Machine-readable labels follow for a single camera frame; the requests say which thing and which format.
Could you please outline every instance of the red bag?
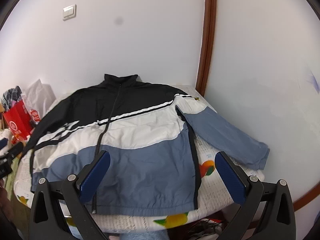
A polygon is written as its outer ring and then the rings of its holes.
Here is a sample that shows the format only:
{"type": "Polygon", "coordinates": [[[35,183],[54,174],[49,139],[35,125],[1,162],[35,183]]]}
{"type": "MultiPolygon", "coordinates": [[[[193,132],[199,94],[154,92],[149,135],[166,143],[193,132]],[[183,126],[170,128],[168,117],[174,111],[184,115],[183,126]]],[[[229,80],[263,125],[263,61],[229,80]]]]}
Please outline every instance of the red bag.
{"type": "Polygon", "coordinates": [[[32,130],[30,124],[31,118],[22,100],[16,103],[8,112],[4,113],[4,119],[13,135],[20,136],[25,140],[30,135],[32,130]]]}

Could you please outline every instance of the blue jeans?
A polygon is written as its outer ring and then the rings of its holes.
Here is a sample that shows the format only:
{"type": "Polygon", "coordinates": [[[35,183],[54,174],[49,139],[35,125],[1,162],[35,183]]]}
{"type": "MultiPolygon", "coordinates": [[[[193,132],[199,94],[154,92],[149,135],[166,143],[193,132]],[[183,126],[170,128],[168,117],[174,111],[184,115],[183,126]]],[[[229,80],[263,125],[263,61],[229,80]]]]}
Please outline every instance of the blue jeans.
{"type": "Polygon", "coordinates": [[[167,230],[121,234],[120,240],[169,240],[167,230]]]}

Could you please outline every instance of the lemon print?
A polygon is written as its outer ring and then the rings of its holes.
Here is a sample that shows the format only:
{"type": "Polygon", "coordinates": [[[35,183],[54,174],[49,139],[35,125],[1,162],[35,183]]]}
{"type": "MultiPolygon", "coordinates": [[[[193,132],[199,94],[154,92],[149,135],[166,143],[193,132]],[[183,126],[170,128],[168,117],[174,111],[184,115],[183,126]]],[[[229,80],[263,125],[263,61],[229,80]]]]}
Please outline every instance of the lemon print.
{"type": "Polygon", "coordinates": [[[178,215],[167,216],[165,219],[153,220],[159,225],[164,226],[165,228],[175,228],[178,226],[182,226],[188,222],[188,212],[178,215]]]}
{"type": "Polygon", "coordinates": [[[24,204],[25,206],[27,206],[27,201],[28,201],[28,198],[25,198],[24,196],[18,196],[18,199],[20,200],[20,202],[22,204],[24,204]]]}

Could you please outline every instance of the zipper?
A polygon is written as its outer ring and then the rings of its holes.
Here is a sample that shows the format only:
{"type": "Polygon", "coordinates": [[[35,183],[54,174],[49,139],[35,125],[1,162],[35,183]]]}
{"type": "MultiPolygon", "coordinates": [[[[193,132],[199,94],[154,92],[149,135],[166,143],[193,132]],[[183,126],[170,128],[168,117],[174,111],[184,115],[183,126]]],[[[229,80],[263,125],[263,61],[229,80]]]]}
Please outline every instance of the zipper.
{"type": "MultiPolygon", "coordinates": [[[[109,127],[109,124],[111,122],[111,117],[112,117],[112,114],[113,114],[113,110],[115,109],[115,105],[116,105],[116,102],[117,102],[117,99],[119,97],[119,94],[120,94],[120,88],[121,88],[121,85],[119,86],[119,89],[118,89],[118,93],[117,93],[117,96],[116,96],[116,99],[115,99],[115,102],[113,103],[113,107],[111,109],[111,113],[110,113],[110,117],[108,119],[108,122],[106,124],[106,127],[104,129],[104,131],[99,135],[99,138],[98,138],[98,142],[97,142],[97,147],[96,147],[96,150],[94,152],[94,157],[97,157],[98,156],[98,153],[100,151],[100,144],[101,144],[101,140],[102,140],[102,137],[103,135],[107,132],[108,130],[108,127],[109,127]]],[[[92,211],[91,211],[92,214],[96,214],[97,213],[97,192],[94,193],[93,195],[93,199],[92,199],[92,211]]]]}

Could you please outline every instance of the white plastic bag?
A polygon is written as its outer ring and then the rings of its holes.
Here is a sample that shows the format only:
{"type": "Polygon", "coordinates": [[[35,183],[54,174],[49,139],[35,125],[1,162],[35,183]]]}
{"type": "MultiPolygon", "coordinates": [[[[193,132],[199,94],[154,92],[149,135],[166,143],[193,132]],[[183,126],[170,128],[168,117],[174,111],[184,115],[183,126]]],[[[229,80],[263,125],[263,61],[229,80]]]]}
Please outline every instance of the white plastic bag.
{"type": "Polygon", "coordinates": [[[49,85],[38,79],[26,90],[22,90],[22,100],[32,120],[38,124],[56,99],[49,85]]]}

